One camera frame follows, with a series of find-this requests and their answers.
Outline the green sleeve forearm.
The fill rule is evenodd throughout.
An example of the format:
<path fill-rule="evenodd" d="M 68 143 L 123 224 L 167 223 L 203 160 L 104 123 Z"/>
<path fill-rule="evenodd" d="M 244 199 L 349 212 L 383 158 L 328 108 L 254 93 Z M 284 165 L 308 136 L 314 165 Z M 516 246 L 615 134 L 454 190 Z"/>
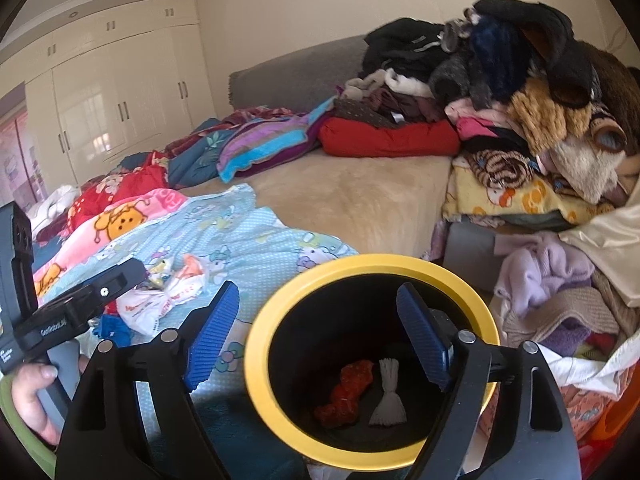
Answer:
<path fill-rule="evenodd" d="M 1 451 L 11 479 L 53 479 L 56 456 L 21 419 L 12 400 L 13 375 L 1 379 Z"/>

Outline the person's left hand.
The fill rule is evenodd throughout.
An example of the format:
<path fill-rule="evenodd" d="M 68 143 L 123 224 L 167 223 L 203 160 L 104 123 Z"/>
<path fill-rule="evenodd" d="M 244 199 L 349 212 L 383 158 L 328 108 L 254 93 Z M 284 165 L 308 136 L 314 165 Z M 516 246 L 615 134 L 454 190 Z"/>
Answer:
<path fill-rule="evenodd" d="M 56 378 L 58 369 L 54 365 L 32 362 L 16 371 L 11 386 L 17 414 L 32 432 L 51 446 L 58 446 L 61 433 L 50 421 L 37 393 L 52 385 Z"/>

